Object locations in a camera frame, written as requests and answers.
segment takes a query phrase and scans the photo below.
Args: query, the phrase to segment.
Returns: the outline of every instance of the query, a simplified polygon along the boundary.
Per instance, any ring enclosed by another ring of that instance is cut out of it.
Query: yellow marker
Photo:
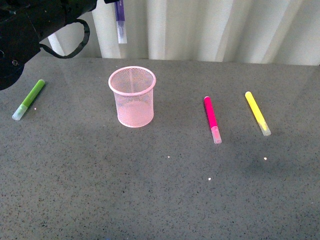
[[[266,123],[266,120],[264,118],[264,116],[262,115],[255,99],[254,96],[252,96],[252,93],[247,91],[245,93],[245,98],[248,101],[250,108],[255,116],[256,121],[258,122],[261,131],[263,133],[264,136],[269,136],[271,134],[271,131]]]

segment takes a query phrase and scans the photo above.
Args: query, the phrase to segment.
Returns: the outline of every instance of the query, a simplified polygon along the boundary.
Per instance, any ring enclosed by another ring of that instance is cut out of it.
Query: table surface
[[[125,66],[157,78],[141,128],[119,123],[108,86]],[[0,91],[0,120],[0,239],[320,239],[318,66],[35,57]]]

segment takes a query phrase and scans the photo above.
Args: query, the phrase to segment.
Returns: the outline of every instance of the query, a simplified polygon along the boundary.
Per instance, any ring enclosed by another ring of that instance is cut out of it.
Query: mesh pencil cup
[[[109,78],[114,93],[118,120],[130,128],[147,125],[154,118],[154,86],[156,76],[149,69],[127,66]]]

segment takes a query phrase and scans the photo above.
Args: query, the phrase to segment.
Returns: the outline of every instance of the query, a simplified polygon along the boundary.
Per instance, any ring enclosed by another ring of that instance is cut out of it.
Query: white curtain
[[[98,0],[77,57],[320,64],[320,0],[124,0],[124,11],[118,44],[114,4]],[[43,42],[67,55],[82,38],[74,23]]]

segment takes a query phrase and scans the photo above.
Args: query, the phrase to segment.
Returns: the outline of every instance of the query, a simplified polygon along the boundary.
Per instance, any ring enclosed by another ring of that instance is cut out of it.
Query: pink marker
[[[204,98],[204,106],[205,106],[206,114],[208,116],[209,125],[210,125],[210,129],[213,136],[213,141],[215,144],[220,144],[222,143],[222,140],[219,133],[218,124],[217,124],[214,108],[212,107],[210,97],[206,96]]]

